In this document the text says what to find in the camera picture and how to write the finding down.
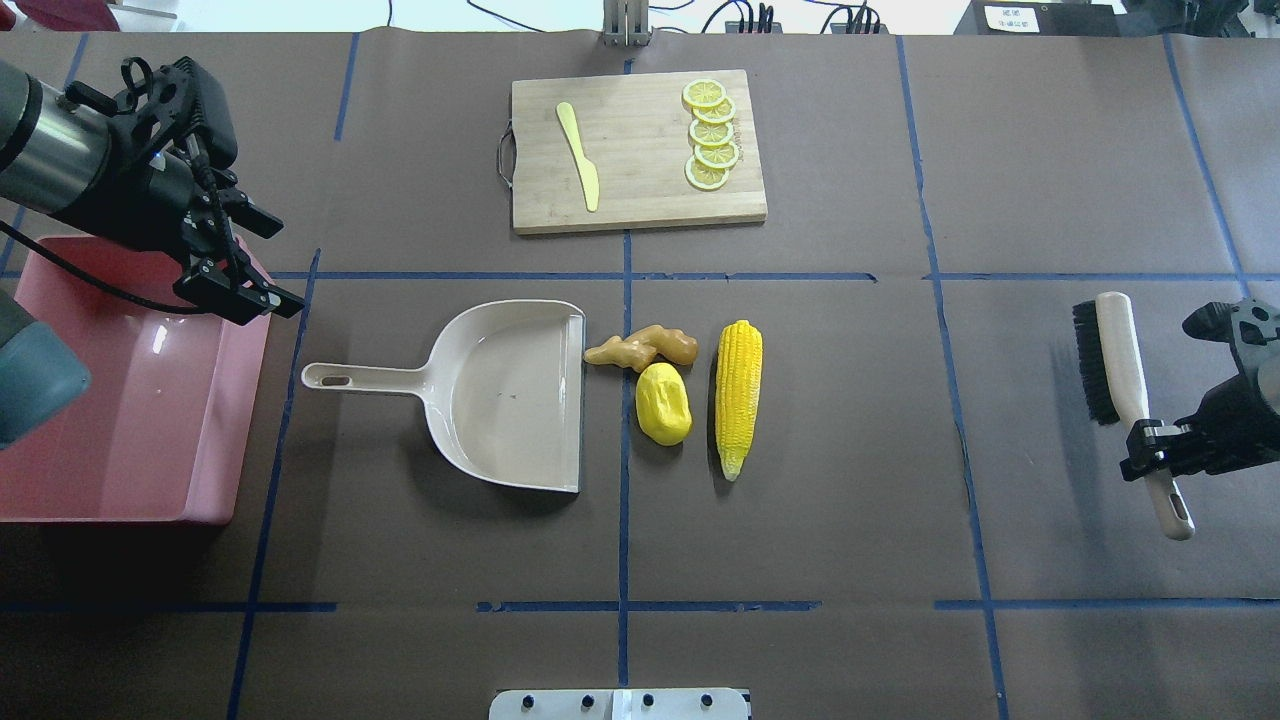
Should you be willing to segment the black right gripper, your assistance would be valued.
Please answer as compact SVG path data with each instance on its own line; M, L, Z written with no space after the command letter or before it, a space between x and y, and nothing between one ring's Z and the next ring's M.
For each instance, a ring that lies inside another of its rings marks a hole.
M1181 424L1137 420L1120 461L1125 482L1157 470L1172 477L1219 475L1263 462L1263 406L1248 380L1225 380L1210 389Z

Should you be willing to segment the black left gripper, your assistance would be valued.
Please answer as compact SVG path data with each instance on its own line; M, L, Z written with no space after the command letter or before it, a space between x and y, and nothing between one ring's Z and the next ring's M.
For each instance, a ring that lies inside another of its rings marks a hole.
M270 240L284 222L238 190L236 129L221 83L183 56L157 69L140 56L120 65L125 87L106 94L76 81L64 97L105 122L106 154L93 178L61 211L64 224L137 251L224 252L232 224ZM293 318L303 297L251 263L237 284L211 259L174 284L178 299L237 325Z

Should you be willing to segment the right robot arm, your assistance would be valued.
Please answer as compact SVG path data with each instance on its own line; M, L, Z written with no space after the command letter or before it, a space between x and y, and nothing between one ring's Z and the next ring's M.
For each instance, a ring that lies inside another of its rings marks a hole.
M1226 343L1236 374L1208 389L1189 416L1166 424L1142 418L1129 432L1125 480L1157 470L1172 477L1221 475L1279 457L1277 309L1253 299L1208 302L1181 324L1194 340Z

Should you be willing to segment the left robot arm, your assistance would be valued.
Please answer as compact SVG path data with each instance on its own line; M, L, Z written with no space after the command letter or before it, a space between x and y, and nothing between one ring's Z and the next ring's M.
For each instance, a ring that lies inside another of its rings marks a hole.
M122 61L125 87L109 96L79 81L54 88L3 65L3 197L136 252L179 266L174 304L131 293L56 255L10 224L3 233L78 281L170 315L237 325L291 318L302 297L275 284L234 227L270 238L283 222L241 191L236 129L221 83L183 56L154 69Z

